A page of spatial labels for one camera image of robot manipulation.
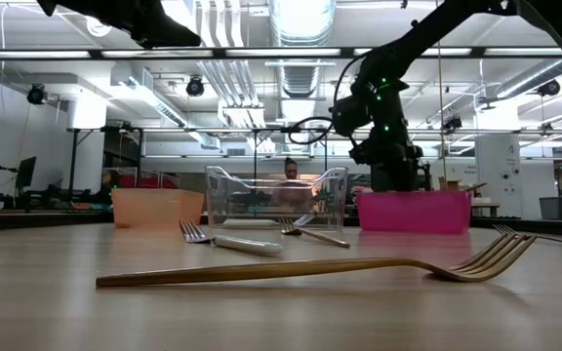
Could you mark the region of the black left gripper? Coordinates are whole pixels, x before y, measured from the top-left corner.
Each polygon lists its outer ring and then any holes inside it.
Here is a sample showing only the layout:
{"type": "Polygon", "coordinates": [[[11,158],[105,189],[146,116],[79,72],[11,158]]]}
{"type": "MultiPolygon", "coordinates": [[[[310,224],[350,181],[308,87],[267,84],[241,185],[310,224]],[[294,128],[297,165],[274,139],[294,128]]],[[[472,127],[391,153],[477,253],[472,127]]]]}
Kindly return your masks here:
{"type": "Polygon", "coordinates": [[[199,35],[167,16],[160,0],[36,0],[48,16],[57,6],[134,34],[145,49],[198,47],[199,35]]]}

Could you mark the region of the red plastic bin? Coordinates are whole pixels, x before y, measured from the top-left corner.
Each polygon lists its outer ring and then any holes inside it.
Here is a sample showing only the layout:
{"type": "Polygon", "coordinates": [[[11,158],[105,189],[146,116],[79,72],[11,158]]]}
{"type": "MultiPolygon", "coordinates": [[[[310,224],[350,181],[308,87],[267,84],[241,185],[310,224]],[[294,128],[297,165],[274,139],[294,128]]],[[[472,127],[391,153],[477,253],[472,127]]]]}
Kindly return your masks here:
{"type": "Polygon", "coordinates": [[[470,225],[464,191],[360,193],[356,205],[364,231],[460,235],[470,225]]]}

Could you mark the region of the white handled silver fork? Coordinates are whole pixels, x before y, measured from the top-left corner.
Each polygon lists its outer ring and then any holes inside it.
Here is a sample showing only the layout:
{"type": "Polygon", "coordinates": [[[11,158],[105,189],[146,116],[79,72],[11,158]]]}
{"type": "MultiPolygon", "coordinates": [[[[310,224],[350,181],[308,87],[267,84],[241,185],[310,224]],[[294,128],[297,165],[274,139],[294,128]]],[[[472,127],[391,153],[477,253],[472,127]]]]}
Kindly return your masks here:
{"type": "Polygon", "coordinates": [[[212,244],[221,248],[258,255],[279,255],[284,251],[280,244],[255,241],[231,236],[207,236],[194,222],[180,221],[182,237],[190,244],[212,244]]]}

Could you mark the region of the black fork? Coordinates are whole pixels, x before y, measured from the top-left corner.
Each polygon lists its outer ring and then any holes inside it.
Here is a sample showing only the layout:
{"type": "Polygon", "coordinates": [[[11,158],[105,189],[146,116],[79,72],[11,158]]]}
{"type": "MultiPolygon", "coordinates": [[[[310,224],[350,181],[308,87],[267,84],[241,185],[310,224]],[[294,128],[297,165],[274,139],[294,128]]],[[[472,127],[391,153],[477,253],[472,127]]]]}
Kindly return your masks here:
{"type": "MultiPolygon", "coordinates": [[[[512,228],[510,228],[506,225],[503,225],[503,224],[495,224],[494,228],[497,231],[499,231],[501,234],[512,234],[512,235],[516,235],[516,236],[519,235],[519,233],[517,231],[515,231],[514,229],[512,229],[512,228]]],[[[543,235],[539,235],[538,238],[546,240],[546,241],[551,241],[551,242],[556,242],[556,243],[562,244],[562,239],[552,238],[552,237],[543,236],[543,235]]]]}

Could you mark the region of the black overhead rig beam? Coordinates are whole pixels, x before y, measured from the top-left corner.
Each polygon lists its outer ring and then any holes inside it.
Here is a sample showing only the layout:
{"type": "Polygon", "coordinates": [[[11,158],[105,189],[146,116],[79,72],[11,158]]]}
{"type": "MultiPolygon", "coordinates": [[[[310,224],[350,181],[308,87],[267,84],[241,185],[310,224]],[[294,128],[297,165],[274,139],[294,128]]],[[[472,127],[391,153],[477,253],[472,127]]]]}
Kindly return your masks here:
{"type": "MultiPolygon", "coordinates": [[[[22,60],[206,60],[206,59],[354,59],[370,50],[354,47],[318,48],[181,48],[159,50],[0,50],[0,61],[22,60]]],[[[441,47],[429,48],[422,59],[562,59],[558,47],[441,47]]]]}

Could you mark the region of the person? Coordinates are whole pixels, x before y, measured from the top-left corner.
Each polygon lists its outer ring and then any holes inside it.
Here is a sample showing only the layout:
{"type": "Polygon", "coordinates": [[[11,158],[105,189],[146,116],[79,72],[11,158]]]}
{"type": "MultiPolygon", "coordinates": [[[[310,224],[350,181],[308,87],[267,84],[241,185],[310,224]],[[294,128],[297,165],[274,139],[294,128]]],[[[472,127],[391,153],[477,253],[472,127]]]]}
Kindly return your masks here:
{"type": "Polygon", "coordinates": [[[286,180],[277,184],[272,193],[272,203],[278,207],[292,207],[306,212],[313,205],[313,194],[307,183],[298,182],[298,164],[287,157],[284,161],[286,180]]]}
{"type": "Polygon", "coordinates": [[[119,186],[120,175],[115,170],[104,170],[101,175],[100,191],[96,194],[96,202],[111,205],[112,190],[119,186]]]}

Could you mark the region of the clear plastic bin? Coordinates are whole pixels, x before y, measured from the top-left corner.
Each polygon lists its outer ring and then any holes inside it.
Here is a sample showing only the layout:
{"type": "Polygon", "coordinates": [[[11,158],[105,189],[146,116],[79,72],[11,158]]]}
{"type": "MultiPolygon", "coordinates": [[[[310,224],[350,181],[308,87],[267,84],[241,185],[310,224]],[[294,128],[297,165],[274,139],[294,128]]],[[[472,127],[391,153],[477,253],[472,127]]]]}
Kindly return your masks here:
{"type": "Polygon", "coordinates": [[[206,206],[208,223],[227,226],[232,220],[289,219],[297,227],[338,231],[343,227],[347,169],[335,167],[307,183],[313,194],[313,205],[306,212],[272,203],[273,190],[286,179],[244,178],[229,174],[220,166],[206,168],[206,206]]]}

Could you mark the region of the grey waste bin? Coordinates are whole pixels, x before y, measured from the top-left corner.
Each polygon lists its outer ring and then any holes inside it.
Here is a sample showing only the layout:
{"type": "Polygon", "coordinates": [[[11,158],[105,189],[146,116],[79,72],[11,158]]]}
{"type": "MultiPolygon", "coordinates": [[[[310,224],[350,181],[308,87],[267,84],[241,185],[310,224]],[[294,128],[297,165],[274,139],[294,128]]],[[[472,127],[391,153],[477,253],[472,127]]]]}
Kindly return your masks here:
{"type": "Polygon", "coordinates": [[[562,220],[562,196],[539,199],[542,219],[562,220]]]}

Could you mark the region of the orange plastic bin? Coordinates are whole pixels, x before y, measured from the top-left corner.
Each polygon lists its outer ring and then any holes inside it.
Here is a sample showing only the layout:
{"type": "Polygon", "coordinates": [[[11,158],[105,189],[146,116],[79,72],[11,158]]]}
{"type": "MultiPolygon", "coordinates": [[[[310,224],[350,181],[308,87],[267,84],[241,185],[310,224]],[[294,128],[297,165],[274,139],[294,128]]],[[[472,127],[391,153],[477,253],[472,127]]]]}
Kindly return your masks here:
{"type": "Polygon", "coordinates": [[[111,200],[117,228],[179,229],[181,221],[200,222],[205,195],[170,188],[117,188],[111,200]]]}

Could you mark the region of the black computer monitor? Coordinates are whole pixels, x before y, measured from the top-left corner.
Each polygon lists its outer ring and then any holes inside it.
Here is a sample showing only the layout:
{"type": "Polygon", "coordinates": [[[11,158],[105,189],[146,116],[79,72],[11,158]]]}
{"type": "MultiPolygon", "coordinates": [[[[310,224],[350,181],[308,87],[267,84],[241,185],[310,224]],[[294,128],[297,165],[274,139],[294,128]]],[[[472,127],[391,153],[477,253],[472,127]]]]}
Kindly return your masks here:
{"type": "Polygon", "coordinates": [[[23,159],[17,168],[15,189],[21,195],[24,189],[31,185],[37,157],[23,159]]]}

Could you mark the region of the black rig frame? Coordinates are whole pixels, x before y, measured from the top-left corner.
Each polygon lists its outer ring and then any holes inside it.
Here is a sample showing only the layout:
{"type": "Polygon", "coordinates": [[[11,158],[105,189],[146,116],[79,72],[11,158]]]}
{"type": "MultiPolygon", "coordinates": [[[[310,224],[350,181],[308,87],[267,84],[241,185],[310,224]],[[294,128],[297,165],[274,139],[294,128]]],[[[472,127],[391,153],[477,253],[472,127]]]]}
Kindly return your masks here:
{"type": "Polygon", "coordinates": [[[69,174],[68,174],[69,179],[68,179],[68,187],[67,187],[67,198],[69,200],[73,198],[77,147],[92,133],[119,133],[119,134],[133,133],[133,132],[138,133],[139,146],[138,146],[138,156],[136,159],[135,187],[140,186],[141,159],[143,156],[143,142],[145,138],[145,132],[143,128],[126,125],[121,127],[103,126],[100,128],[92,128],[92,129],[69,128],[67,129],[67,131],[73,133],[71,158],[70,158],[70,166],[69,166],[69,174]]]}
{"type": "Polygon", "coordinates": [[[253,178],[264,178],[269,174],[284,173],[287,157],[296,162],[312,159],[314,147],[325,145],[327,129],[324,127],[285,127],[254,128],[246,134],[252,151],[253,178]]]}

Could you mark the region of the silver ventilation duct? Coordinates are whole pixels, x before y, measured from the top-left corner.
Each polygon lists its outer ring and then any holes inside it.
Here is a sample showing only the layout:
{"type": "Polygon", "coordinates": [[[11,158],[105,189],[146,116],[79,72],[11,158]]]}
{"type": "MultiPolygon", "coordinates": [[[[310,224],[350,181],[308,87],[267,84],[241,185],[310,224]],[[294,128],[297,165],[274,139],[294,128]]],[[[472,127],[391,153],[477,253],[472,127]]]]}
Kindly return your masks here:
{"type": "MultiPolygon", "coordinates": [[[[267,0],[275,47],[319,48],[329,44],[336,0],[267,0]]],[[[322,66],[317,59],[281,61],[276,67],[281,116],[288,127],[313,117],[322,66]]]]}

